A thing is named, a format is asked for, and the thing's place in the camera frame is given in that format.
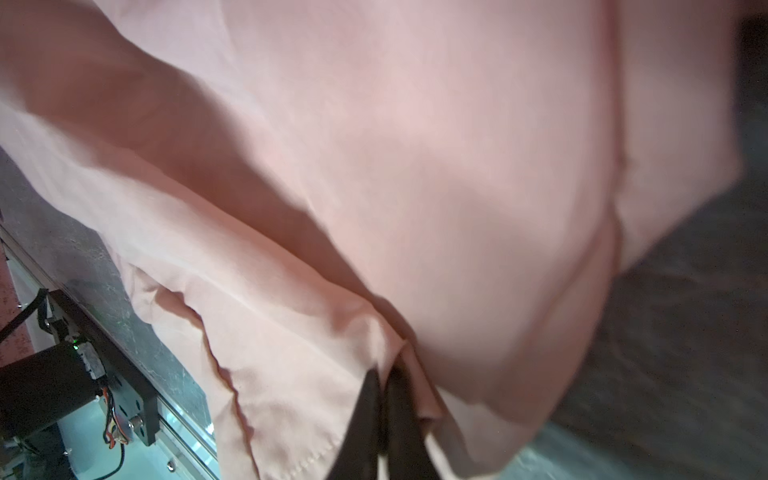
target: pink garment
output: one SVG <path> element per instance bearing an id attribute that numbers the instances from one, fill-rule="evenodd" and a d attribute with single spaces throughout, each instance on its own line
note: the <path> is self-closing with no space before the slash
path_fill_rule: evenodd
<path id="1" fill-rule="evenodd" d="M 207 393 L 323 478 L 402 354 L 444 478 L 546 420 L 612 277 L 740 169 L 724 0 L 4 0 L 0 145 Z"/>

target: pink fabric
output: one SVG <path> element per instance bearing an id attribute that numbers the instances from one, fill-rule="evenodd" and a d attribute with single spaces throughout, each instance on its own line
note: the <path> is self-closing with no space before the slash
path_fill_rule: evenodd
<path id="1" fill-rule="evenodd" d="M 323 478 L 402 355 L 445 478 L 731 184 L 737 3 L 5 0 L 0 144 L 207 393 L 224 478 Z"/>

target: gray table surface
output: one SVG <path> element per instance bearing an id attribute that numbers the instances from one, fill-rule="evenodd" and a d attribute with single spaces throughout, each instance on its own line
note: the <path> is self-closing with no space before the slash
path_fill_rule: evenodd
<path id="1" fill-rule="evenodd" d="M 740 65 L 744 181 L 618 279 L 573 386 L 504 478 L 768 478 L 768 29 Z M 98 236 L 0 151 L 4 226 L 198 425 L 205 395 L 133 313 Z"/>

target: black cable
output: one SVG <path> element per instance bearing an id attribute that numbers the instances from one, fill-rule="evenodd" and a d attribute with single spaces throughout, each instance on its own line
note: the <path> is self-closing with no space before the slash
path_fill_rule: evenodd
<path id="1" fill-rule="evenodd" d="M 123 462 L 125 462 L 125 445 L 121 443 L 120 444 L 120 464 L 118 464 L 118 467 L 112 472 L 107 473 L 103 477 L 94 478 L 94 480 L 105 480 L 106 478 L 110 478 L 112 475 L 118 473 L 121 468 L 123 468 Z"/>
<path id="2" fill-rule="evenodd" d="M 24 323 L 24 321 L 29 318 L 29 316 L 40 308 L 44 303 L 45 299 L 48 297 L 48 291 L 44 288 L 41 288 L 38 290 L 38 295 L 35 297 L 34 300 L 32 300 L 29 305 L 25 309 L 23 309 L 11 322 L 4 326 L 2 330 L 0 330 L 0 343 L 3 343 L 5 339 L 11 336 L 11 334 L 16 330 L 18 327 Z"/>

